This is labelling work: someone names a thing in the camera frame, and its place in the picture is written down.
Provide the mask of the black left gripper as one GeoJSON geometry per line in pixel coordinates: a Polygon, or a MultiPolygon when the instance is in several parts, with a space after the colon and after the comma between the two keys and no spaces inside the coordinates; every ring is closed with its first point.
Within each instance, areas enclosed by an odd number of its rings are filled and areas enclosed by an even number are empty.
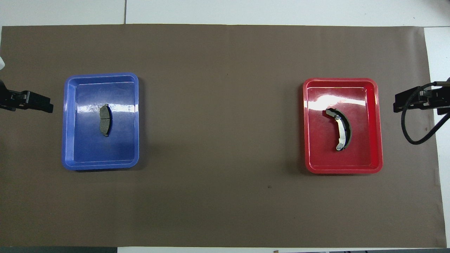
{"type": "Polygon", "coordinates": [[[10,91],[0,80],[0,108],[8,111],[16,111],[16,107],[26,107],[30,109],[52,113],[54,105],[51,99],[31,91],[10,91]]]}

